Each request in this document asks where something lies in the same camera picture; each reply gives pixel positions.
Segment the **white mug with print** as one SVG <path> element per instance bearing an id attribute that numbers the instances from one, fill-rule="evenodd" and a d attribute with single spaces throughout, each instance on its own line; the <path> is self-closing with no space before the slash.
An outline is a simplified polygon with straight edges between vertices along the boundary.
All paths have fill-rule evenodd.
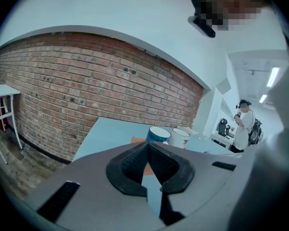
<path id="1" fill-rule="evenodd" d="M 169 138 L 168 144 L 174 147 L 184 149 L 189 139 L 190 139 L 189 133 L 179 128 L 173 128 L 171 131 L 171 137 Z"/>

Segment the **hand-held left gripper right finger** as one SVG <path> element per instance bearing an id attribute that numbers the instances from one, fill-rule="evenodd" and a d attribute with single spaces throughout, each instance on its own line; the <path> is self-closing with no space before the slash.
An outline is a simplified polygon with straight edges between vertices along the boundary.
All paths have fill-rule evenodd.
<path id="1" fill-rule="evenodd" d="M 228 225 L 239 188 L 240 157 L 148 143 L 147 157 L 161 183 L 161 207 L 148 225 Z"/>

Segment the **black coffee machine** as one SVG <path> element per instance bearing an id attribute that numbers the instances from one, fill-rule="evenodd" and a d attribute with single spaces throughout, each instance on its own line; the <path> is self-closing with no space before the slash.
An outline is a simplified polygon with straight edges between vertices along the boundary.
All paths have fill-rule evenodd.
<path id="1" fill-rule="evenodd" d="M 222 118 L 218 125 L 218 134 L 229 139 L 230 129 L 231 129 L 231 126 L 228 124 L 228 121 L 225 118 Z"/>

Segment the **white side table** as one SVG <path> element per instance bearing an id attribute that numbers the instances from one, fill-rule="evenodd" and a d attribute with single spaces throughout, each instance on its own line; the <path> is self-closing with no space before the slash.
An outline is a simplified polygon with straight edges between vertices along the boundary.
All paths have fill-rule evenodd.
<path id="1" fill-rule="evenodd" d="M 14 96 L 18 95 L 18 94 L 20 94 L 20 91 L 14 89 L 8 85 L 5 85 L 5 84 L 0 85 L 0 97 L 3 97 L 3 98 L 10 97 L 10 109 L 11 109 L 5 115 L 0 116 L 0 120 L 2 118 L 8 118 L 8 117 L 12 118 L 14 133 L 16 135 L 19 147 L 20 147 L 20 149 L 22 149 L 23 147 L 21 145 L 20 138 L 19 138 L 18 131 L 17 131 L 17 127 L 16 127 L 15 115 L 14 115 L 14 106 L 13 106 Z M 0 156 L 2 157 L 4 163 L 7 165 L 8 162 L 6 161 L 5 157 L 3 156 L 3 153 L 1 152 L 1 150 L 0 150 Z"/>

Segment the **white counter desk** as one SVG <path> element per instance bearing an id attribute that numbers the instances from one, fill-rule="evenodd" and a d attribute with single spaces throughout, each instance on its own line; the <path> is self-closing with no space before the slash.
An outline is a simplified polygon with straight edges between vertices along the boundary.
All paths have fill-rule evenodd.
<path id="1" fill-rule="evenodd" d="M 230 136 L 222 136 L 217 131 L 211 134 L 210 140 L 215 142 L 216 144 L 222 146 L 223 148 L 230 150 L 231 146 L 234 142 L 234 138 Z"/>

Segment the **blue ceramic mug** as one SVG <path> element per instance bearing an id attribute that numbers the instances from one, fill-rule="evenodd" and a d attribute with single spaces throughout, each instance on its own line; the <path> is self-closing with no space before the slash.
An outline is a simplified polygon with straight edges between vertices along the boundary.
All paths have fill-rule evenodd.
<path id="1" fill-rule="evenodd" d="M 168 143 L 171 134 L 160 127 L 152 126 L 149 128 L 146 141 L 147 142 L 161 142 L 161 143 Z"/>

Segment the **orange wooden tray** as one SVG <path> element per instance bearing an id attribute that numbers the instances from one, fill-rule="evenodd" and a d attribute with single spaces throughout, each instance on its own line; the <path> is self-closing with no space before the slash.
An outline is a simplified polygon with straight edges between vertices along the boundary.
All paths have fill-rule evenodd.
<path id="1" fill-rule="evenodd" d="M 133 136 L 131 139 L 131 143 L 144 142 L 144 141 L 146 141 L 146 139 L 137 138 L 135 136 Z M 145 169 L 144 169 L 144 176 L 147 176 L 147 175 L 154 175 L 154 172 L 152 168 L 150 167 L 149 163 L 146 164 Z"/>

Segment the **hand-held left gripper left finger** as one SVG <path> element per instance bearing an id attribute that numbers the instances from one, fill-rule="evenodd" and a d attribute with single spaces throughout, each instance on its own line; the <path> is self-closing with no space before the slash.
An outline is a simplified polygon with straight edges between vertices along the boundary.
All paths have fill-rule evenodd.
<path id="1" fill-rule="evenodd" d="M 79 187 L 55 224 L 72 231 L 158 231 L 165 228 L 146 197 L 125 195 L 107 179 L 107 163 L 137 145 L 139 143 L 130 143 L 77 159 L 39 184 L 26 197 L 26 204 L 39 211 L 66 182 L 74 182 Z"/>

